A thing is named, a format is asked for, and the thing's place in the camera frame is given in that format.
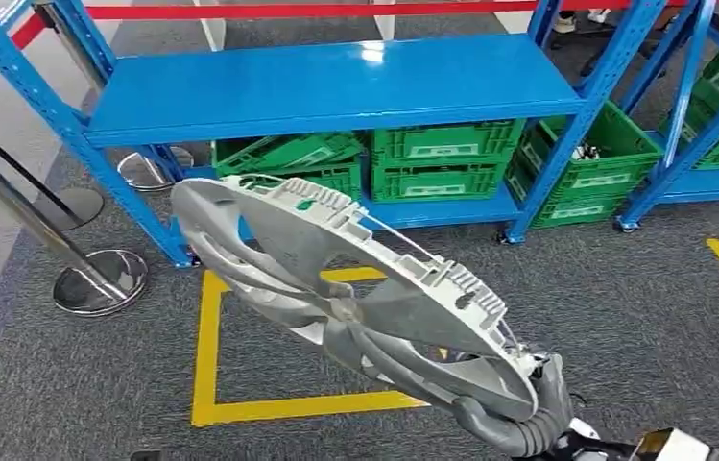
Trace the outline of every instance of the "person's foot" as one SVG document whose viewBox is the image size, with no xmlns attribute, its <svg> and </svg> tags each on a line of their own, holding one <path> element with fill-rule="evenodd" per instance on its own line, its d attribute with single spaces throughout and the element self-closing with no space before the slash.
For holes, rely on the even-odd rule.
<svg viewBox="0 0 719 461">
<path fill-rule="evenodd" d="M 588 20 L 597 24 L 605 24 L 608 14 L 611 14 L 611 10 L 608 8 L 589 9 Z"/>
<path fill-rule="evenodd" d="M 577 24 L 574 22 L 574 16 L 569 17 L 557 16 L 554 21 L 554 32 L 558 34 L 570 34 L 577 30 Z"/>
</svg>

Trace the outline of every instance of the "gray hose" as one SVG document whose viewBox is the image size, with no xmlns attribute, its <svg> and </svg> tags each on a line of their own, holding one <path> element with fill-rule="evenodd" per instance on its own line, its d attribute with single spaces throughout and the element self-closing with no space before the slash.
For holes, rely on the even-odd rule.
<svg viewBox="0 0 719 461">
<path fill-rule="evenodd" d="M 551 355 L 543 365 L 537 391 L 538 411 L 522 423 L 490 415 L 477 400 L 466 396 L 452 402 L 452 412 L 461 427 L 507 455 L 537 456 L 554 445 L 573 418 L 559 355 Z"/>
</svg>

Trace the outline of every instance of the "shelf board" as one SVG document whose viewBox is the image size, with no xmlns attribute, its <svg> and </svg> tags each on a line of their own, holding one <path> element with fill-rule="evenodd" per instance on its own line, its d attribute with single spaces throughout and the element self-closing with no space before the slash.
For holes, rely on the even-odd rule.
<svg viewBox="0 0 719 461">
<path fill-rule="evenodd" d="M 575 113 L 585 102 L 525 34 L 122 58 L 97 147 Z"/>
<path fill-rule="evenodd" d="M 363 199 L 370 215 L 393 229 L 428 228 L 457 224 L 499 223 L 512 221 L 520 214 L 512 194 L 501 183 L 494 196 L 485 200 L 442 200 L 439 202 L 400 202 L 377 204 Z M 372 231 L 381 228 L 374 222 L 363 220 L 362 225 Z M 249 227 L 241 219 L 240 238 L 251 240 Z"/>
<path fill-rule="evenodd" d="M 683 204 L 719 200 L 719 170 L 689 170 L 676 179 L 659 204 Z"/>
</svg>

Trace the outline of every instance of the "stanchion base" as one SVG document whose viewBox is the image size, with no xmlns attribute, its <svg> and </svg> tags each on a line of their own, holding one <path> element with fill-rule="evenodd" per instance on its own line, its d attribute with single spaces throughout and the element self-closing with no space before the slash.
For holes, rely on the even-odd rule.
<svg viewBox="0 0 719 461">
<path fill-rule="evenodd" d="M 91 189 L 65 189 L 57 192 L 57 196 L 73 211 L 76 219 L 66 214 L 44 195 L 39 196 L 34 206 L 60 231 L 76 229 L 89 223 L 99 215 L 105 205 L 105 199 Z"/>
<path fill-rule="evenodd" d="M 170 150 L 181 167 L 189 168 L 195 164 L 192 154 L 186 149 L 172 146 Z M 173 186 L 173 182 L 164 177 L 161 167 L 137 152 L 123 158 L 116 170 L 130 187 L 142 192 L 155 192 Z"/>
<path fill-rule="evenodd" d="M 141 256 L 125 250 L 102 250 L 87 260 L 127 296 L 117 301 L 106 296 L 79 271 L 67 268 L 54 283 L 54 303 L 78 317 L 102 317 L 132 304 L 147 281 L 147 264 Z"/>
</svg>

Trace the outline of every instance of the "chrome stanchion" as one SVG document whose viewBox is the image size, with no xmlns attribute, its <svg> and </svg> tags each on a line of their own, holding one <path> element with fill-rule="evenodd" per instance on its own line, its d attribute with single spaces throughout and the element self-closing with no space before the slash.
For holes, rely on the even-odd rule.
<svg viewBox="0 0 719 461">
<path fill-rule="evenodd" d="M 105 205 L 105 199 L 98 192 L 90 189 L 65 189 L 57 196 L 1 146 L 0 158 L 42 194 L 37 200 L 36 209 L 60 231 L 68 231 L 87 224 L 99 215 Z"/>
<path fill-rule="evenodd" d="M 130 305 L 144 289 L 147 264 L 125 250 L 85 256 L 0 174 L 0 203 L 68 267 L 57 277 L 57 307 L 81 317 L 99 317 Z"/>
<path fill-rule="evenodd" d="M 189 168 L 195 163 L 192 154 L 186 149 L 172 146 L 170 150 L 173 151 L 173 156 L 182 168 Z M 164 175 L 160 166 L 137 152 L 122 158 L 116 170 L 130 187 L 142 192 L 156 192 L 168 189 L 175 184 L 175 181 Z"/>
<path fill-rule="evenodd" d="M 94 61 L 74 36 L 67 22 L 62 19 L 53 1 L 36 0 L 35 8 L 37 13 L 41 13 L 46 22 L 54 29 L 62 46 L 82 70 L 90 85 L 97 93 L 101 93 L 107 83 L 102 72 L 96 68 Z M 186 149 L 173 146 L 170 147 L 170 151 L 179 167 L 189 168 L 195 164 L 192 154 Z M 165 173 L 160 165 L 139 152 L 134 152 L 123 158 L 116 166 L 116 171 L 130 187 L 142 192 L 168 189 L 175 183 L 172 175 Z"/>
</svg>

